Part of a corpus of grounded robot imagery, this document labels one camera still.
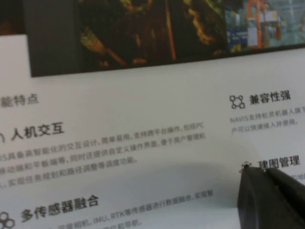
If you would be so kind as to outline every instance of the black object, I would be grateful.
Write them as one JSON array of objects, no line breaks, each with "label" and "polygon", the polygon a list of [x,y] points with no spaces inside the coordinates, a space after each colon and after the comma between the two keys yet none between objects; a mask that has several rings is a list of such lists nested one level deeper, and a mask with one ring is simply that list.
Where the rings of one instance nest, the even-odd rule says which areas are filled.
[{"label": "black object", "polygon": [[279,169],[245,167],[237,206],[241,229],[305,229],[305,186]]}]

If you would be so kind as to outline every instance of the network icon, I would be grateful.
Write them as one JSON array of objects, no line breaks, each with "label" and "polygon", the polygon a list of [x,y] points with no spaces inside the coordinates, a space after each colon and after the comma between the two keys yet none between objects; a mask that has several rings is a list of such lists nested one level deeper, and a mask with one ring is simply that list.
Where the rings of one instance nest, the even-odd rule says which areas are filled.
[{"label": "network icon", "polygon": [[231,95],[230,96],[230,101],[232,102],[232,109],[236,109],[239,107],[239,109],[245,109],[245,104],[243,102],[244,97],[242,95],[240,96],[235,96]]}]

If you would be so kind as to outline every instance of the dark photo panel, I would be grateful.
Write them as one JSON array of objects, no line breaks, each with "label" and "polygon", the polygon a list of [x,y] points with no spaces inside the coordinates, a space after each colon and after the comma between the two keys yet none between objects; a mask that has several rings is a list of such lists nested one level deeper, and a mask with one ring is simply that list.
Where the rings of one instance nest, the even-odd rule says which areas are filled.
[{"label": "dark photo panel", "polygon": [[78,0],[24,0],[32,76],[81,72]]},{"label": "dark photo panel", "polygon": [[224,0],[230,52],[305,44],[305,0]]},{"label": "dark photo panel", "polygon": [[0,36],[24,33],[22,0],[0,0]]},{"label": "dark photo panel", "polygon": [[221,0],[81,0],[85,71],[206,60],[226,50]]},{"label": "dark photo panel", "polygon": [[222,57],[222,0],[26,0],[32,76]]}]

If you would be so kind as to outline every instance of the icon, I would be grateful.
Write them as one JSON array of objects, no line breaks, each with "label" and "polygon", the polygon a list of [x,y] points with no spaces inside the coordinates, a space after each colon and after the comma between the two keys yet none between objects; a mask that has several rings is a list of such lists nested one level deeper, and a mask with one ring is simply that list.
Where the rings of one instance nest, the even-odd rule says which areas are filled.
[{"label": "icon", "polygon": [[244,97],[242,95],[240,96],[235,96],[231,95],[230,96],[230,101],[232,102],[232,109],[236,109],[239,107],[239,109],[245,109],[245,104],[243,102]]},{"label": "icon", "polygon": [[239,170],[240,173],[242,173],[243,169],[246,168],[246,167],[251,167],[252,166],[252,163],[248,162],[248,161],[245,161],[242,163],[242,169]]},{"label": "icon", "polygon": [[0,229],[11,229],[15,227],[15,220],[10,219],[7,212],[0,213]]}]

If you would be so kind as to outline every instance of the white paper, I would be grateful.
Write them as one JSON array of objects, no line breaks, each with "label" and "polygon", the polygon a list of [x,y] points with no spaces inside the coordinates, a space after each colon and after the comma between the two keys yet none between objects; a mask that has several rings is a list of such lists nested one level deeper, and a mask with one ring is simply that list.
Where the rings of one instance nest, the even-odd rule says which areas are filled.
[{"label": "white paper", "polygon": [[[25,104],[0,109],[0,167],[7,168],[39,162],[38,168],[0,176],[1,211],[15,220],[20,229],[78,228],[78,221],[91,225],[81,228],[114,229],[121,223],[138,220],[139,229],[207,228],[237,229],[236,208],[242,163],[259,166],[259,161],[289,158],[289,166],[279,167],[304,183],[304,50],[275,52],[222,60],[194,62],[161,67],[118,70],[111,72],[31,78],[26,36],[0,37],[0,97],[36,94],[38,104]],[[289,90],[291,99],[250,105],[249,96]],[[242,95],[245,109],[232,109],[230,96]],[[289,114],[290,109],[299,114]],[[288,115],[255,121],[231,123],[243,116],[287,109]],[[295,125],[284,126],[285,120]],[[271,128],[281,121],[282,127]],[[25,137],[24,128],[62,122],[63,134]],[[197,124],[195,130],[184,125]],[[246,131],[252,125],[269,123],[263,130]],[[179,132],[162,134],[161,130],[179,126]],[[11,140],[14,129],[23,134]],[[154,136],[134,139],[134,133],[160,129]],[[103,137],[130,134],[132,140],[102,144]],[[192,141],[183,136],[192,135]],[[175,143],[179,137],[182,143]],[[99,145],[61,153],[29,156],[4,161],[10,152],[96,139]],[[152,147],[156,141],[159,146]],[[101,156],[71,162],[71,155],[115,149],[150,142],[149,149]],[[293,165],[291,156],[299,156]],[[63,165],[42,167],[41,162],[65,157]],[[91,165],[109,160],[133,157],[136,163],[105,167],[91,172],[46,179],[41,182],[9,187],[9,180],[22,183],[20,177],[35,178],[51,171]],[[212,190],[213,195],[202,196]],[[91,195],[98,206],[63,213],[62,202]],[[168,206],[166,200],[191,195],[191,200]],[[159,209],[149,204],[159,203]],[[60,204],[60,214],[50,216],[49,205]],[[46,207],[46,215],[35,209]],[[145,212],[111,219],[112,214],[145,206]],[[32,218],[22,222],[21,214],[30,210]],[[93,218],[106,216],[108,221],[93,223]]]}]

